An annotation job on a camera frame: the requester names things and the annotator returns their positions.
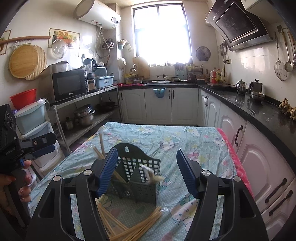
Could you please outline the white water heater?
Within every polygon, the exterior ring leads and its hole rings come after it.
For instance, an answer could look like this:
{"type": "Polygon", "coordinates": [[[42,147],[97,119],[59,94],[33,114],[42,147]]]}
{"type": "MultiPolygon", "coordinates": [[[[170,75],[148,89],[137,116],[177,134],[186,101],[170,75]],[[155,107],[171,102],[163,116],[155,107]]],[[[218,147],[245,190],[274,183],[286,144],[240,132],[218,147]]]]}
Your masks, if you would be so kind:
{"type": "Polygon", "coordinates": [[[120,23],[118,13],[100,1],[82,0],[73,11],[73,18],[104,29],[114,29],[120,23]]]}

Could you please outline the chopsticks pair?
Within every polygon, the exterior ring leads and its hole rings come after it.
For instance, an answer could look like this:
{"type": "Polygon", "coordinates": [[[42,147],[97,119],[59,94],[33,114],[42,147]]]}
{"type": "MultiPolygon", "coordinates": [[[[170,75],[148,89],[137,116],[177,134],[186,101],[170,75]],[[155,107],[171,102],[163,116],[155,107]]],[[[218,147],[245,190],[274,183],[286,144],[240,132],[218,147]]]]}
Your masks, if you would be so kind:
{"type": "Polygon", "coordinates": [[[128,227],[126,227],[123,223],[117,220],[109,211],[107,211],[104,208],[104,206],[100,203],[99,199],[95,199],[95,202],[101,220],[109,237],[114,237],[128,230],[128,227]]]}

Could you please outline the black microwave oven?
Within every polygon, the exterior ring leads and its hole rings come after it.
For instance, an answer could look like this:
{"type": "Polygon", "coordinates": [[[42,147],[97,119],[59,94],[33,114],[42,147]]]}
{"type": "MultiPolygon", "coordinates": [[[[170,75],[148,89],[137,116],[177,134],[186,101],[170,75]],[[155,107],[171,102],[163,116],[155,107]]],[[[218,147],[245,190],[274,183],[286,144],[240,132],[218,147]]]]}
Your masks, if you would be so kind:
{"type": "Polygon", "coordinates": [[[84,69],[49,74],[41,82],[40,95],[50,103],[57,103],[88,92],[84,69]]]}

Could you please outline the red plastic basin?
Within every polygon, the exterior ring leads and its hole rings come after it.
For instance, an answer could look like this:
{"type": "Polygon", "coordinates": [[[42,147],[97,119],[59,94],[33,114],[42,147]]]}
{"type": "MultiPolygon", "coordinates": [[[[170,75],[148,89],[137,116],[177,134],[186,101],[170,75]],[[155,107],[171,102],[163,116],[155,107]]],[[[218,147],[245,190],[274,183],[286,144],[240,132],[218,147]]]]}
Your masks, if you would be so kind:
{"type": "Polygon", "coordinates": [[[25,106],[31,103],[34,103],[36,101],[36,96],[37,96],[37,90],[34,88],[34,89],[26,90],[21,93],[10,96],[10,100],[13,103],[13,106],[15,107],[15,109],[20,110],[25,106]]]}

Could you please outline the black frying pan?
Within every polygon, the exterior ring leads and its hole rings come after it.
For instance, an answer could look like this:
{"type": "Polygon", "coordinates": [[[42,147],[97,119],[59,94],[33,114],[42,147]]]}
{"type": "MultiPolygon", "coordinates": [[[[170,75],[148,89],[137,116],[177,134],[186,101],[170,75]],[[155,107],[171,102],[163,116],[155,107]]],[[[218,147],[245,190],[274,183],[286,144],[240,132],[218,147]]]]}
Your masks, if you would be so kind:
{"type": "Polygon", "coordinates": [[[114,101],[102,102],[96,105],[96,109],[99,113],[107,113],[119,107],[114,101]]]}

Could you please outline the black blender jug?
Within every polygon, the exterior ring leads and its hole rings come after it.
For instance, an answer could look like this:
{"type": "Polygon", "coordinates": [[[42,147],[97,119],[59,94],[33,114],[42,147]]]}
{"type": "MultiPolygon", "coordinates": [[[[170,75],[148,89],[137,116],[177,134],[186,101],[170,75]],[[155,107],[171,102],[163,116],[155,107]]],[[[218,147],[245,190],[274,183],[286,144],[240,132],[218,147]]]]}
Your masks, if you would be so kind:
{"type": "Polygon", "coordinates": [[[84,69],[86,70],[87,77],[93,77],[93,73],[97,70],[97,62],[93,58],[85,58],[83,60],[84,69]]]}

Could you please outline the cartoon print tablecloth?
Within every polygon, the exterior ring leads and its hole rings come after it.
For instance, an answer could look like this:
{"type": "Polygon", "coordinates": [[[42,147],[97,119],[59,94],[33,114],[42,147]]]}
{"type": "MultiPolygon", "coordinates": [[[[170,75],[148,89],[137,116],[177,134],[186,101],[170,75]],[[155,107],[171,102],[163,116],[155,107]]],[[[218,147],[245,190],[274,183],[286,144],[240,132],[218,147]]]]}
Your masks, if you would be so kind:
{"type": "MultiPolygon", "coordinates": [[[[195,126],[148,126],[108,122],[103,128],[104,150],[119,143],[130,143],[148,156],[161,161],[157,205],[161,218],[142,236],[142,240],[184,240],[191,226],[198,201],[191,195],[176,161],[178,149],[190,160],[218,177],[241,175],[242,165],[225,134],[216,128],[195,126]]],[[[74,177],[88,169],[96,159],[94,148],[101,149],[99,134],[88,140],[49,172],[32,190],[30,213],[55,175],[74,177]]]]}

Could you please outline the green plastic utensil basket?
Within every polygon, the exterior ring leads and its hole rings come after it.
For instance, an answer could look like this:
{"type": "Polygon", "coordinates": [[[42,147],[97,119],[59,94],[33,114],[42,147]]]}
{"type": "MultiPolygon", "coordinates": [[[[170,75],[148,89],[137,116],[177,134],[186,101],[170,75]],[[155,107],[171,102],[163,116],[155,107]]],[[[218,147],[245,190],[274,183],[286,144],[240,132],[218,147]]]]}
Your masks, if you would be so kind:
{"type": "Polygon", "coordinates": [[[111,179],[107,192],[120,199],[132,199],[135,202],[157,204],[160,184],[149,183],[142,165],[153,170],[159,175],[161,161],[146,155],[140,148],[129,143],[115,145],[118,152],[115,171],[123,182],[116,178],[111,179]]]}

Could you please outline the metal mesh strainer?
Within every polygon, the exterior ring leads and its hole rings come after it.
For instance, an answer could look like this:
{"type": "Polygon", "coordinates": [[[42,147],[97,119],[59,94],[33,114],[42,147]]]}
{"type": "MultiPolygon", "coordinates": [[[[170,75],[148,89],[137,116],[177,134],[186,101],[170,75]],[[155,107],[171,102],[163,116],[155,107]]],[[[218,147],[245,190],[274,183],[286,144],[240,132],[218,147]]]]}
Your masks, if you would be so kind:
{"type": "Polygon", "coordinates": [[[285,65],[282,61],[280,61],[280,52],[279,52],[279,44],[278,44],[278,37],[275,34],[275,42],[276,42],[276,49],[277,49],[277,61],[274,65],[274,71],[275,71],[275,74],[277,76],[277,78],[280,80],[280,81],[285,81],[287,79],[287,72],[285,70],[285,65]]]}

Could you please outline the blue plastic box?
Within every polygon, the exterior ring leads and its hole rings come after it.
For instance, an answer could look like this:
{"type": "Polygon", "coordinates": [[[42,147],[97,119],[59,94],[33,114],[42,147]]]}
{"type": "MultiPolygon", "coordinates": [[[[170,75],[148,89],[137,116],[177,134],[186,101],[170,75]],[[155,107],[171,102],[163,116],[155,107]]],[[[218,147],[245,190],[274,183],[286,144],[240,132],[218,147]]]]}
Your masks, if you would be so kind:
{"type": "Polygon", "coordinates": [[[101,89],[105,87],[109,87],[113,85],[113,78],[114,76],[102,76],[102,77],[95,77],[96,88],[101,89]]]}

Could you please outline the blue hanging bin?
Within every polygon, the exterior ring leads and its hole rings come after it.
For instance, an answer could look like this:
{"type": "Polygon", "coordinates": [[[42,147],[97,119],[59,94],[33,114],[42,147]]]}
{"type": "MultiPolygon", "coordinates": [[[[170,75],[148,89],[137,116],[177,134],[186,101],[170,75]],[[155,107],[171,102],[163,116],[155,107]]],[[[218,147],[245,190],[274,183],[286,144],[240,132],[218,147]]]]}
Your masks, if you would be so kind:
{"type": "Polygon", "coordinates": [[[153,88],[152,90],[157,98],[163,98],[165,96],[166,88],[153,88]]]}

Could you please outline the steel kettle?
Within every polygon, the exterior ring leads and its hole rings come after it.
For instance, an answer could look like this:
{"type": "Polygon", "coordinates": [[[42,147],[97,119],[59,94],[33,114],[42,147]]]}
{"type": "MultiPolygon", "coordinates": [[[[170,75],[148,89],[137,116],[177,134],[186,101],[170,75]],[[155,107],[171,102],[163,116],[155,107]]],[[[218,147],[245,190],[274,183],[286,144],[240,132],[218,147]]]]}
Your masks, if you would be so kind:
{"type": "Polygon", "coordinates": [[[254,81],[251,81],[248,87],[248,92],[260,92],[262,93],[262,83],[259,82],[258,79],[255,79],[254,81]]]}

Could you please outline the glass french press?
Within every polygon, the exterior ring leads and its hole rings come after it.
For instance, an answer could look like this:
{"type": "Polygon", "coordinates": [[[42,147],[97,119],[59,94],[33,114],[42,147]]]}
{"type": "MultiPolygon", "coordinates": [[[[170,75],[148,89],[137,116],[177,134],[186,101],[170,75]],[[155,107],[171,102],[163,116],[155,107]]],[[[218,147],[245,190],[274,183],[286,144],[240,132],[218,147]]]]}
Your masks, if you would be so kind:
{"type": "Polygon", "coordinates": [[[243,80],[237,81],[236,90],[237,90],[238,94],[244,95],[246,92],[246,82],[243,80]]]}

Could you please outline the black range hood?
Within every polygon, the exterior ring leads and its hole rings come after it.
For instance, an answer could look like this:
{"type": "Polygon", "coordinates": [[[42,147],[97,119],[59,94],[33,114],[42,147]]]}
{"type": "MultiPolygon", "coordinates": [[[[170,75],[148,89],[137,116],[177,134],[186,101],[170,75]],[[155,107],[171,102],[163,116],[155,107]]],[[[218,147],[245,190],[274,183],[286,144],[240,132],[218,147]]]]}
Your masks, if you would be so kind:
{"type": "Polygon", "coordinates": [[[246,11],[241,1],[216,0],[205,21],[232,52],[272,41],[260,18],[246,11]]]}

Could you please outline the round bamboo cutting board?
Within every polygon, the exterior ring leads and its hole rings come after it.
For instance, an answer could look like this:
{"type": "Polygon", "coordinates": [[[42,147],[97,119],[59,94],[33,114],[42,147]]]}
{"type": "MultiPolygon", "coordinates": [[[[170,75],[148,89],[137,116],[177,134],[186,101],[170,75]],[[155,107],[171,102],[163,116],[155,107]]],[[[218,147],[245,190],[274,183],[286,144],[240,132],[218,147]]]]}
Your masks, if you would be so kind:
{"type": "Polygon", "coordinates": [[[9,71],[15,78],[28,77],[36,68],[38,54],[32,45],[17,47],[10,56],[9,71]]]}

